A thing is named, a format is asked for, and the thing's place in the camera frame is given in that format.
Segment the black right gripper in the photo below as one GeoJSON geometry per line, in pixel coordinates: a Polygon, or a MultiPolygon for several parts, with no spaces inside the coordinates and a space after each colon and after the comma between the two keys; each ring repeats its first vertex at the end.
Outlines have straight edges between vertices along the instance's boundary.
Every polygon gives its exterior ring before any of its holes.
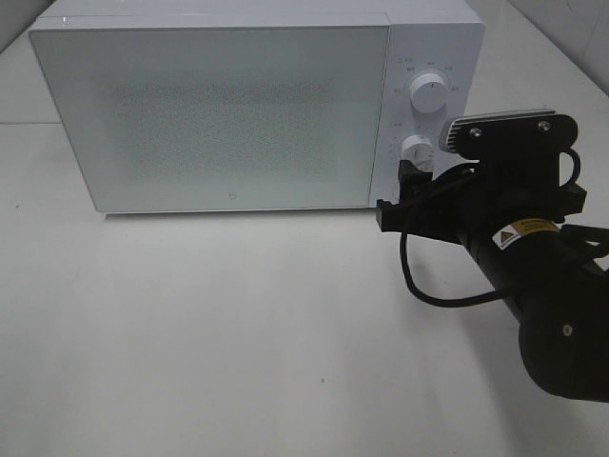
{"type": "Polygon", "coordinates": [[[440,134],[440,150],[463,159],[438,177],[402,159],[399,200],[379,200],[383,232],[416,235],[467,249],[491,242],[504,250],[522,237],[555,233],[568,247],[588,250],[588,230],[568,225],[586,198],[579,185],[581,160],[567,152],[571,174],[561,182],[557,154],[574,146],[578,124],[552,109],[526,109],[452,118],[440,134]],[[530,161],[488,156],[550,154],[530,161]]]}

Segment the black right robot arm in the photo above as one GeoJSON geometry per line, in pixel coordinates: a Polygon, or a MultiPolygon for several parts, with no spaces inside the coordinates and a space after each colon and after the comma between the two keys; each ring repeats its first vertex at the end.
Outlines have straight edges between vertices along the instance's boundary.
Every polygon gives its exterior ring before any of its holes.
{"type": "Polygon", "coordinates": [[[465,248],[492,285],[486,293],[440,298],[415,283],[400,254],[410,293],[438,308],[501,300],[519,324],[524,367],[559,397],[608,399],[608,231],[572,225],[583,210],[577,122],[552,109],[462,116],[445,122],[442,151],[461,161],[439,176],[399,164],[400,198],[379,201],[383,232],[465,248]]]}

